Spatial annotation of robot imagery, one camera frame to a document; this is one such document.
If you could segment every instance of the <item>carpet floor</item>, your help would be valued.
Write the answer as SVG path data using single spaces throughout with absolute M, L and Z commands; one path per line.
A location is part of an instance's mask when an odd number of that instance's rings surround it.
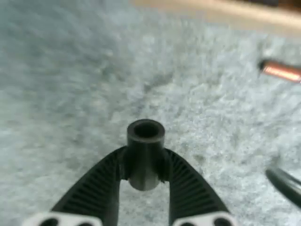
M 301 88 L 259 75 L 262 57 L 299 64 L 301 41 L 125 0 L 0 2 L 0 221 L 49 210 L 151 118 L 166 147 L 216 190 L 242 226 L 297 226 L 264 176 L 301 178 Z M 166 226 L 168 186 L 121 184 L 120 226 Z

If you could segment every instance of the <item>screw hole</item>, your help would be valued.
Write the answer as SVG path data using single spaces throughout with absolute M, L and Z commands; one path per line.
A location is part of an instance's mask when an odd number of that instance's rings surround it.
M 153 123 L 145 122 L 135 126 L 134 133 L 141 138 L 152 138 L 158 135 L 159 129 Z
M 232 226 L 232 224 L 225 218 L 217 218 L 214 221 L 214 226 Z
M 49 218 L 47 220 L 44 220 L 40 226 L 58 226 L 58 220 L 55 218 Z

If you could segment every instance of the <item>black plastic tube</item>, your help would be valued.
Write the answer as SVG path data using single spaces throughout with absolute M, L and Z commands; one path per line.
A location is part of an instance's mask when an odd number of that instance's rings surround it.
M 126 160 L 128 181 L 140 191 L 154 189 L 160 182 L 158 162 L 164 160 L 164 127 L 157 121 L 142 119 L 127 128 Z

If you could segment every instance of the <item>wooden baseboard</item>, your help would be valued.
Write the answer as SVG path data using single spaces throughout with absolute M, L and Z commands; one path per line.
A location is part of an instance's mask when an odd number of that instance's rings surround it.
M 238 0 L 132 0 L 137 6 L 201 15 L 209 21 L 243 29 L 301 36 L 301 10 L 282 4 L 270 8 Z

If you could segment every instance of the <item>copper cylinder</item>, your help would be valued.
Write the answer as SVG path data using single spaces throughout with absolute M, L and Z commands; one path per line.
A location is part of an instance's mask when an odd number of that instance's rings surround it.
M 263 60 L 259 64 L 259 68 L 265 74 L 301 83 L 301 68 L 296 68 L 271 60 Z

